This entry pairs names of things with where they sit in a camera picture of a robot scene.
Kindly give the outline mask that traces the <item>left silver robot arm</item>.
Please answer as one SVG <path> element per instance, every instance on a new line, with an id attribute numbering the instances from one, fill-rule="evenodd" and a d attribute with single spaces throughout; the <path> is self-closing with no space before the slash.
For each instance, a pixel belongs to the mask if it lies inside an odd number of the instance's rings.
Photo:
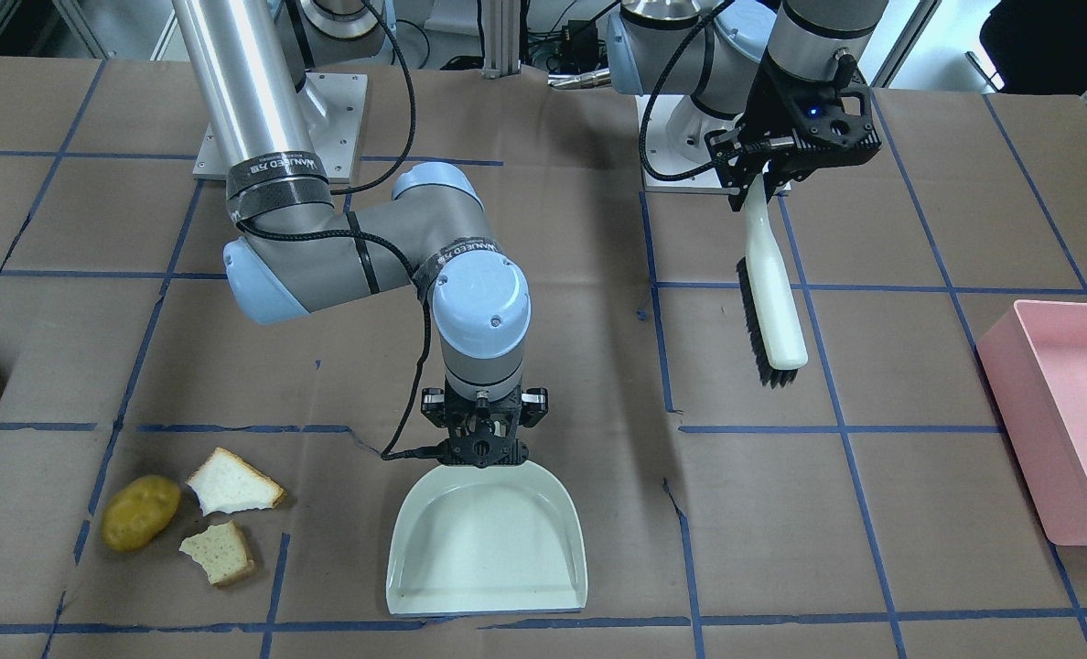
<path id="1" fill-rule="evenodd" d="M 883 1 L 623 1 L 607 22 L 635 96 L 644 188 L 725 192 L 733 209 L 880 150 L 860 58 Z"/>

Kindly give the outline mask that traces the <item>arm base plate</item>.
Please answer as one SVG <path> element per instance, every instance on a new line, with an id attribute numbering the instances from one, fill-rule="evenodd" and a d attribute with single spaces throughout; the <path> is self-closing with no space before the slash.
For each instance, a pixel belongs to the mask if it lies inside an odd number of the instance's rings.
<path id="1" fill-rule="evenodd" d="M 705 147 L 705 133 L 730 130 L 741 117 L 742 113 L 730 119 L 705 115 L 687 95 L 657 96 L 655 107 L 645 130 L 645 154 L 650 166 L 663 174 L 677 174 L 690 167 L 702 166 L 710 158 Z M 713 167 L 705 174 L 678 182 L 661 182 L 644 172 L 642 183 L 644 191 L 647 192 L 737 192 L 737 189 L 722 187 Z"/>
<path id="2" fill-rule="evenodd" d="M 330 183 L 355 182 L 367 96 L 360 72 L 309 72 L 300 92 L 285 80 L 218 76 L 207 84 L 210 124 L 193 175 L 224 182 L 234 164 L 253 156 L 302 151 L 318 157 Z"/>

